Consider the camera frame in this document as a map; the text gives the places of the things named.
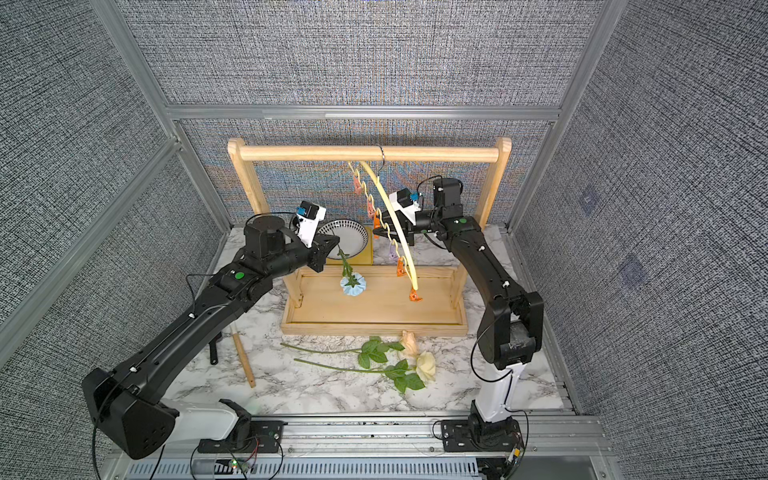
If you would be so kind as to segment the blue flower with stem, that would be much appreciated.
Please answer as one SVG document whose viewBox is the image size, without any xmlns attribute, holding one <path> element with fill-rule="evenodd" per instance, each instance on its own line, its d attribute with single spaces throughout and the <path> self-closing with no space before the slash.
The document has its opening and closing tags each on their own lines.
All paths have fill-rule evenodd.
<svg viewBox="0 0 768 480">
<path fill-rule="evenodd" d="M 367 288 L 366 280 L 361 274 L 353 270 L 348 255 L 341 248 L 338 248 L 338 253 L 342 261 L 342 278 L 340 281 L 342 292 L 347 296 L 359 296 Z"/>
</svg>

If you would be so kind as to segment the yellow wavy clothes hanger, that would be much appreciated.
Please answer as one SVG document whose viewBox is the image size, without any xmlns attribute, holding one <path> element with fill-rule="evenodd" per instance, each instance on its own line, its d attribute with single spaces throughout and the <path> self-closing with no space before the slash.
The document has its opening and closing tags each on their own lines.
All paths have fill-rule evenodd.
<svg viewBox="0 0 768 480">
<path fill-rule="evenodd" d="M 367 193 L 364 196 L 366 200 L 371 199 L 374 202 L 374 206 L 376 208 L 376 214 L 378 214 L 381 218 L 382 225 L 386 229 L 386 236 L 389 242 L 391 242 L 392 240 L 395 240 L 398 242 L 399 257 L 404 257 L 406 259 L 407 276 L 411 283 L 411 289 L 414 288 L 418 291 L 419 284 L 418 284 L 418 276 L 417 276 L 415 264 L 413 261 L 413 257 L 411 255 L 409 245 L 401 229 L 401 225 L 399 224 L 398 219 L 396 217 L 396 212 L 394 211 L 393 206 L 389 201 L 388 194 L 384 190 L 384 187 L 380 181 L 379 176 L 375 174 L 371 169 L 371 167 L 364 161 L 365 157 L 363 156 L 362 153 L 359 152 L 360 147 L 357 147 L 357 150 L 358 150 L 357 153 L 353 153 L 349 157 L 347 164 L 350 170 L 352 171 L 353 175 L 355 172 L 358 172 L 361 176 L 359 168 L 353 165 L 353 163 L 356 162 L 359 166 L 361 166 L 364 169 L 364 171 L 368 174 L 370 180 L 373 182 L 375 190 L 379 193 L 379 196 L 383 201 L 384 206 L 386 207 L 387 213 L 389 214 L 389 218 L 390 218 L 389 223 L 385 222 L 383 213 L 381 209 L 376 206 L 376 201 L 374 200 L 373 194 L 369 192 L 366 181 L 361 178 L 365 182 L 367 187 Z"/>
</svg>

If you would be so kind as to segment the cream rose with stem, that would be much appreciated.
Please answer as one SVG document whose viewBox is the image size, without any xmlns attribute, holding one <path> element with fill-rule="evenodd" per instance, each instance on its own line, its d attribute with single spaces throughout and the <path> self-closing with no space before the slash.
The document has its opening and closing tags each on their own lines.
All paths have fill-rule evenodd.
<svg viewBox="0 0 768 480">
<path fill-rule="evenodd" d="M 299 358 L 296 358 L 295 362 L 336 372 L 384 376 L 392 381 L 394 388 L 401 394 L 405 394 L 408 390 L 420 391 L 425 389 L 429 382 L 435 380 L 437 374 L 436 360 L 430 352 L 420 354 L 413 363 L 403 359 L 395 364 L 386 364 L 379 368 L 370 367 L 373 358 L 369 354 L 360 354 L 358 360 L 364 358 L 366 361 L 360 363 L 358 368 L 336 367 Z"/>
</svg>

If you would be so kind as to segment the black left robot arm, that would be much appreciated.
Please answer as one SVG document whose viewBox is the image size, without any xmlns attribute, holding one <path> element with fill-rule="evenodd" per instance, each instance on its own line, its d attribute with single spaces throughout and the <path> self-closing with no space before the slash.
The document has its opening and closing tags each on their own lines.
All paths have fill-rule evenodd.
<svg viewBox="0 0 768 480">
<path fill-rule="evenodd" d="M 158 450 L 180 422 L 181 411 L 162 399 L 186 365 L 270 292 L 275 279 L 304 266 L 321 272 L 340 242 L 316 232 L 302 239 L 273 215 L 252 217 L 243 233 L 244 247 L 174 322 L 111 370 L 96 368 L 82 381 L 94 427 L 134 460 Z"/>
</svg>

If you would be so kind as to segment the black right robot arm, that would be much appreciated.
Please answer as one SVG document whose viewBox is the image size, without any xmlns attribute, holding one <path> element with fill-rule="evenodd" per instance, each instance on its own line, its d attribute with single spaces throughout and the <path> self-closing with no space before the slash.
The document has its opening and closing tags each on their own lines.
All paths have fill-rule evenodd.
<svg viewBox="0 0 768 480">
<path fill-rule="evenodd" d="M 392 214 L 384 213 L 382 226 L 399 222 L 412 246 L 414 237 L 433 233 L 457 258 L 478 288 L 485 311 L 472 347 L 485 361 L 476 373 L 480 392 L 465 421 L 444 421 L 443 443 L 448 451 L 520 449 L 526 440 L 512 417 L 513 390 L 534 354 L 542 347 L 544 304 L 504 269 L 494 255 L 477 220 L 464 214 L 463 183 L 456 178 L 432 176 L 433 208 L 423 210 L 420 195 L 404 188 L 393 194 Z"/>
</svg>

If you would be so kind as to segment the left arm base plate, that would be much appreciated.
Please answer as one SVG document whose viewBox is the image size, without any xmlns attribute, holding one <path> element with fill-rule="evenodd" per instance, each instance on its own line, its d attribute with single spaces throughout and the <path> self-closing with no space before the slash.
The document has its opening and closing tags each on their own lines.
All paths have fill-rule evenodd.
<svg viewBox="0 0 768 480">
<path fill-rule="evenodd" d="M 251 420 L 239 423 L 223 440 L 202 439 L 197 452 L 202 454 L 277 453 L 285 423 L 274 420 Z"/>
</svg>

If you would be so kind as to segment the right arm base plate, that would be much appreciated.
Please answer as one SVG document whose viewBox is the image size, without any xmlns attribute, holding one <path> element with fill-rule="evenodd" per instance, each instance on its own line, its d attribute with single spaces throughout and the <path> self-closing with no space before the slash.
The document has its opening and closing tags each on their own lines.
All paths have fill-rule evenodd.
<svg viewBox="0 0 768 480">
<path fill-rule="evenodd" d="M 467 420 L 442 420 L 440 438 L 446 452 L 511 452 L 522 448 L 524 438 L 517 420 L 508 417 L 485 422 L 470 416 Z"/>
</svg>

